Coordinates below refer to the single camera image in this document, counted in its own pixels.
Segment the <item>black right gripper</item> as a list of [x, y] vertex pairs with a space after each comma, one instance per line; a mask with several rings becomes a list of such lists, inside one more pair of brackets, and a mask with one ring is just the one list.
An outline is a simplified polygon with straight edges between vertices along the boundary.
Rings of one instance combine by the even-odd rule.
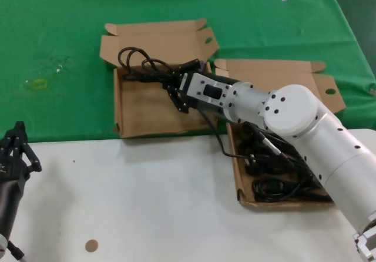
[[163, 89], [181, 113], [188, 114], [189, 107], [180, 94], [196, 100], [225, 100], [240, 94], [239, 81], [200, 70], [203, 70], [203, 61], [194, 59], [170, 71], [173, 82]]

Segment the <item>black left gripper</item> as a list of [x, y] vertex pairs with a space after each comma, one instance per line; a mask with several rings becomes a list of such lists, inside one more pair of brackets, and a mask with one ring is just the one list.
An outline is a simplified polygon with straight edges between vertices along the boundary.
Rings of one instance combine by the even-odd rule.
[[[19, 154], [9, 155], [16, 136]], [[31, 165], [22, 159], [24, 154]], [[25, 184], [31, 172], [41, 172], [41, 163], [28, 143], [28, 135], [23, 121], [17, 121], [1, 139], [1, 235], [10, 237]]]

